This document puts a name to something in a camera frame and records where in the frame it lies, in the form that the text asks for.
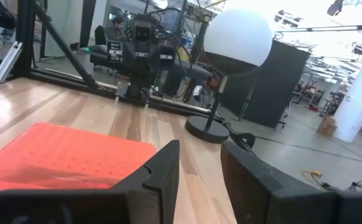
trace cardboard box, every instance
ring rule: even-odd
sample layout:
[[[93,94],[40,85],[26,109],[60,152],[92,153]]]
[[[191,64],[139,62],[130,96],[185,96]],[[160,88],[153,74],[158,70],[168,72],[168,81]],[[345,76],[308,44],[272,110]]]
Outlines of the cardboard box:
[[[336,129],[336,121],[331,116],[326,116],[319,124],[317,132],[323,136],[332,137]]]

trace white sphere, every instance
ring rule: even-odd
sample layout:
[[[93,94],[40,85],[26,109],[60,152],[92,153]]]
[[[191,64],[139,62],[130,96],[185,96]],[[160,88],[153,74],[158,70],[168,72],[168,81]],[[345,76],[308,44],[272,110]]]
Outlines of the white sphere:
[[[267,20],[259,12],[229,9],[216,16],[208,26],[204,48],[206,53],[259,67],[269,55],[273,36]]]

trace wooden surface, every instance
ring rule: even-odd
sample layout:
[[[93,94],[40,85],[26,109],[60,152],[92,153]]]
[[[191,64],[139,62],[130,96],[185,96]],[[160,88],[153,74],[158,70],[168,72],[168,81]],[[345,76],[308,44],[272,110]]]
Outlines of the wooden surface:
[[[175,223],[236,223],[226,193],[220,146],[191,136],[186,118],[19,78],[0,85],[0,149],[36,122],[149,142],[180,140]]]

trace lamp stand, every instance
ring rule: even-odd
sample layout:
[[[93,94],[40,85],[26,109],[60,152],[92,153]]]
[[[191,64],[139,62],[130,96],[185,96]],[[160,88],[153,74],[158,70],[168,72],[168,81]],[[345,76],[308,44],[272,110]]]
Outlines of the lamp stand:
[[[223,76],[221,79],[220,87],[215,93],[215,101],[210,111],[208,118],[201,116],[191,116],[185,123],[185,129],[196,138],[203,141],[220,144],[227,140],[230,136],[230,132],[221,123],[214,120],[218,105],[220,104],[220,98],[224,92],[228,76]]]

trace black round base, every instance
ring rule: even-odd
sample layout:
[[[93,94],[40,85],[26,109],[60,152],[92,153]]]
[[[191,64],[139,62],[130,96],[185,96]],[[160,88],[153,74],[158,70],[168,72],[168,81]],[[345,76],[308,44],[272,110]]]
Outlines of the black round base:
[[[230,132],[226,127],[213,121],[210,128],[206,129],[207,121],[208,118],[191,116],[185,123],[185,129],[196,138],[214,144],[220,144],[228,139]]]

